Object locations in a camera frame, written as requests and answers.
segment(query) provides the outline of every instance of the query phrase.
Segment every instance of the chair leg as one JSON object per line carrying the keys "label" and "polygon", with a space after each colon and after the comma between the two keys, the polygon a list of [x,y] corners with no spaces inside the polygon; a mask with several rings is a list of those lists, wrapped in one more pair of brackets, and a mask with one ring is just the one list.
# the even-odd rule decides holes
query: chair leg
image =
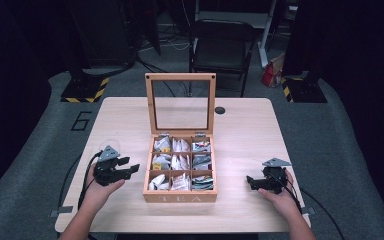
{"label": "chair leg", "polygon": [[248,78],[248,70],[246,70],[245,75],[244,75],[244,79],[243,79],[243,82],[242,82],[241,98],[244,97],[245,86],[246,86],[246,80],[247,80],[247,78]]}

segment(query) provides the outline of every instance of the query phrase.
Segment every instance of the wooden tea box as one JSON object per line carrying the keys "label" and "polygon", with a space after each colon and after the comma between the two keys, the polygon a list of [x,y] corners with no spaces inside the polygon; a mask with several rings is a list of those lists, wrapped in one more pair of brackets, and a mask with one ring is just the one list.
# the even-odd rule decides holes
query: wooden tea box
{"label": "wooden tea box", "polygon": [[143,186],[145,201],[215,202],[216,74],[148,73],[145,80],[152,132]]}

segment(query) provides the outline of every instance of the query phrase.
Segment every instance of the yellow and black striped tape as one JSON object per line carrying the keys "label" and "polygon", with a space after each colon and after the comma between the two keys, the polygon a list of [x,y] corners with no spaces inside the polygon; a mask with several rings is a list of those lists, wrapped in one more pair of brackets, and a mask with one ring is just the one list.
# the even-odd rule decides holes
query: yellow and black striped tape
{"label": "yellow and black striped tape", "polygon": [[[288,78],[288,79],[302,81],[302,78]],[[282,78],[281,84],[283,88],[283,93],[285,94],[285,97],[286,97],[286,101],[294,102],[294,99],[292,98],[291,91],[289,90],[289,87],[285,78]]]}
{"label": "yellow and black striped tape", "polygon": [[99,89],[93,98],[61,98],[61,102],[72,102],[72,103],[98,102],[99,99],[101,99],[102,94],[104,94],[104,90],[108,84],[108,81],[109,81],[108,78],[105,78],[104,80],[102,80],[101,85],[99,86]]}

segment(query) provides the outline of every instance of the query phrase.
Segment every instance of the human hand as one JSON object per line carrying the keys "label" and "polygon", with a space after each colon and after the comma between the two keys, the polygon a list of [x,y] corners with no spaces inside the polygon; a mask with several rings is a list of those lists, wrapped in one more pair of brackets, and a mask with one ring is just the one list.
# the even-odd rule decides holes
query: human hand
{"label": "human hand", "polygon": [[87,182],[86,186],[89,186],[89,187],[86,190],[85,198],[83,200],[81,208],[85,207],[94,212],[98,212],[105,205],[109,196],[115,190],[119,189],[121,186],[124,185],[125,180],[121,179],[108,186],[102,186],[95,181],[95,177],[93,176],[95,165],[96,163],[92,164],[92,166],[89,169],[89,173],[86,181]]}
{"label": "human hand", "polygon": [[[294,179],[292,178],[291,173],[288,170],[285,170],[286,177],[288,179],[288,183],[286,187],[292,191],[292,184],[294,183]],[[292,198],[291,194],[282,188],[282,192],[279,194],[274,194],[265,189],[258,189],[258,192],[267,200],[273,203],[276,210],[286,219],[289,219],[296,214],[301,215],[299,212],[297,205]]]}

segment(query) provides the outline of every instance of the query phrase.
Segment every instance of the dark curtain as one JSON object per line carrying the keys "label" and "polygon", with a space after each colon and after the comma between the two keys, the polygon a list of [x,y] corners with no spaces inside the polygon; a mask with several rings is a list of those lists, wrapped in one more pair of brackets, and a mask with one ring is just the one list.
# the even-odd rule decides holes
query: dark curtain
{"label": "dark curtain", "polygon": [[88,67],[73,29],[62,0],[0,0],[0,178],[46,109],[48,79],[67,70],[59,50],[71,49],[71,59]]}
{"label": "dark curtain", "polygon": [[384,2],[302,0],[284,73],[303,70],[338,93],[384,201]]}

